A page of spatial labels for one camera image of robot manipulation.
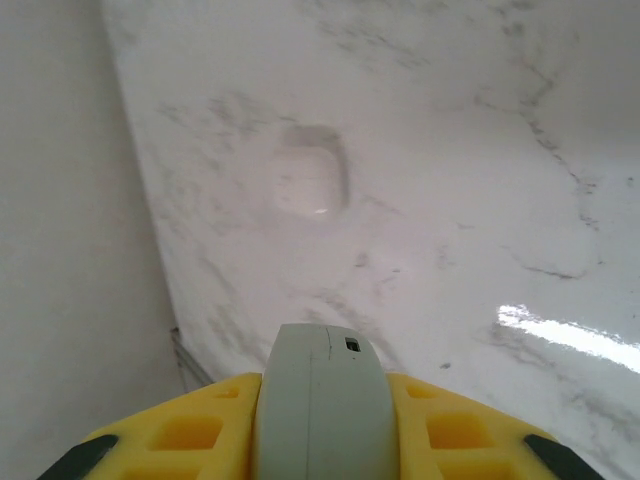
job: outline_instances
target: marble surface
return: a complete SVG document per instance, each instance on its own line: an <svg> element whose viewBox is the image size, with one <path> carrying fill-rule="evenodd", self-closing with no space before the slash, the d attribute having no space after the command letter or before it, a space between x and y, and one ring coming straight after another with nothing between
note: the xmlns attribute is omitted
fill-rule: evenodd
<svg viewBox="0 0 640 480"><path fill-rule="evenodd" d="M638 478L638 2L103 4L212 376L260 371L282 323L349 326L388 369ZM320 183L274 161L307 147L333 155Z"/></svg>

